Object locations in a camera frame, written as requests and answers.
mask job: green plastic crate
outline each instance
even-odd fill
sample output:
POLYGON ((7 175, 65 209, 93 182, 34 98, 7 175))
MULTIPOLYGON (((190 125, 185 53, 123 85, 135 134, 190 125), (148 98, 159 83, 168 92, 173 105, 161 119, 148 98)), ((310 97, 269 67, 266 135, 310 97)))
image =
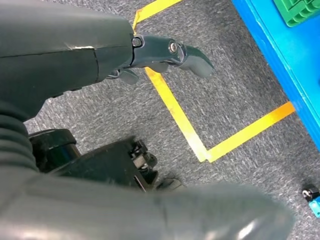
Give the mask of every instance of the green plastic crate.
POLYGON ((300 24, 320 13, 320 0, 273 0, 289 27, 300 24))

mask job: blue plastic crate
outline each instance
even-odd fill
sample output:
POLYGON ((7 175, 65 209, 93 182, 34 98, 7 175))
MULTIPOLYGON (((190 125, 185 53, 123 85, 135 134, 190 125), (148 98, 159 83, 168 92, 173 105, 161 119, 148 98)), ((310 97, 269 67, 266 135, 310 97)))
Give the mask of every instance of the blue plastic crate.
POLYGON ((232 0, 320 150, 320 15, 288 27, 273 0, 232 0))

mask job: black plastic part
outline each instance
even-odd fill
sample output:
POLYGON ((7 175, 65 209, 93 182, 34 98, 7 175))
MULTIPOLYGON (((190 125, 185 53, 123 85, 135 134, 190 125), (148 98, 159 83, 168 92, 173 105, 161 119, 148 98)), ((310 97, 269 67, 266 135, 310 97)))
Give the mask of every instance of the black plastic part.
POLYGON ((42 173, 48 173, 81 156, 75 147, 77 142, 68 129, 36 132, 29 139, 32 145, 36 166, 42 173))
POLYGON ((307 202, 311 202, 318 197, 320 197, 319 189, 313 184, 305 186, 302 190, 302 194, 303 198, 306 199, 307 202))
POLYGON ((143 192, 152 190, 157 171, 149 169, 142 175, 133 162, 130 152, 145 152, 146 146, 133 138, 118 141, 95 149, 75 159, 51 174, 97 181, 109 185, 134 187, 143 192))
POLYGON ((133 137, 81 155, 67 129, 50 129, 29 136, 36 166, 42 173, 140 188, 153 188, 157 159, 133 137), (139 158, 140 166, 134 160, 139 158))

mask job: dark green robot arm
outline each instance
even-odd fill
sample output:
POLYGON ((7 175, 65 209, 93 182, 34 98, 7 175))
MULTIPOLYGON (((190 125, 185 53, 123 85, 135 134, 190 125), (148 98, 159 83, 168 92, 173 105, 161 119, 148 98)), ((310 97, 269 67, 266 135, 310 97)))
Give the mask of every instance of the dark green robot arm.
POLYGON ((113 14, 0 0, 0 111, 26 121, 46 99, 128 67, 133 37, 127 20, 113 14))

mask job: yellow tape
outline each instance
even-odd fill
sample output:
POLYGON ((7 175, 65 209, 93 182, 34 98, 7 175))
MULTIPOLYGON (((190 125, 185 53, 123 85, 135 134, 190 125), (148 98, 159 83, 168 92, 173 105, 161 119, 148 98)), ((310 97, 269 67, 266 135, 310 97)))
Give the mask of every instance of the yellow tape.
MULTIPOLYGON (((155 0, 139 9, 135 15, 133 29, 134 30, 137 23, 180 1, 182 0, 155 0)), ((295 111, 291 102, 287 102, 211 150, 207 150, 160 73, 148 67, 146 68, 146 72, 200 162, 205 160, 210 163, 214 162, 295 111)))
POLYGON ((132 28, 135 30, 137 24, 141 21, 146 20, 147 18, 155 15, 165 9, 168 9, 172 5, 177 4, 181 1, 182 0, 155 0, 152 3, 149 3, 136 12, 135 18, 133 21, 132 28))
POLYGON ((294 111, 294 107, 291 102, 287 102, 275 110, 268 113, 259 120, 257 120, 249 126, 247 126, 241 131, 238 131, 235 135, 224 140, 215 147, 211 148, 208 151, 211 158, 208 160, 211 163, 217 160, 233 149, 238 148, 238 146, 245 143, 248 140, 250 140, 269 127, 271 127, 273 124, 281 121, 290 114, 292 114, 294 111))
POLYGON ((149 67, 146 67, 146 72, 196 157, 200 162, 208 159, 210 156, 208 155, 207 149, 172 94, 165 79, 160 73, 155 72, 149 67))

